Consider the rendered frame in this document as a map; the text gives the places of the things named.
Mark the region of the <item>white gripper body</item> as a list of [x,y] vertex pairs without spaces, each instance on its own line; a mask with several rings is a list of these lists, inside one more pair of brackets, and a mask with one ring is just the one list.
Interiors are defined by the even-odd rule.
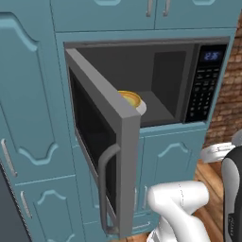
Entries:
[[204,163],[222,161],[224,157],[234,148],[235,145],[231,142],[210,145],[201,151],[200,158]]

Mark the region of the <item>grey built-in microwave oven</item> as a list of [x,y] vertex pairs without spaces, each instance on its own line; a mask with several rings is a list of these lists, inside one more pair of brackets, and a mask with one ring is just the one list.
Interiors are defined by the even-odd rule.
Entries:
[[205,122],[229,39],[68,43],[119,93],[147,104],[141,126]]

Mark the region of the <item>grey microwave door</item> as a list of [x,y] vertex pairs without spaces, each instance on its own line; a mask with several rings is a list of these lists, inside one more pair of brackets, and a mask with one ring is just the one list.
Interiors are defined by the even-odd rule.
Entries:
[[65,50],[75,133],[98,185],[98,160],[111,145],[120,152],[106,166],[107,223],[131,234],[141,115],[75,49]]

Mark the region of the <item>white round plate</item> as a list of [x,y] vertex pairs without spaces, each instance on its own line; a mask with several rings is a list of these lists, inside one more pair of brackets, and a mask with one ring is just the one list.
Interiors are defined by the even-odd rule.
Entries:
[[141,101],[141,104],[136,108],[137,112],[143,115],[147,111],[147,104]]

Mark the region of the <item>tall teal cupboard door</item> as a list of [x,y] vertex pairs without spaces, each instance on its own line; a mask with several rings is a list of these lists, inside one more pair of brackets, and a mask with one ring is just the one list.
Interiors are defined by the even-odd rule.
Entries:
[[74,173],[60,86],[49,76],[41,43],[12,13],[0,14],[0,141],[17,171],[12,183]]

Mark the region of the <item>dark grey fridge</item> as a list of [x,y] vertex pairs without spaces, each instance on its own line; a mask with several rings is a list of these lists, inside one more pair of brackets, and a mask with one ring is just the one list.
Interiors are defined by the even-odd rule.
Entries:
[[0,162],[0,242],[31,242]]

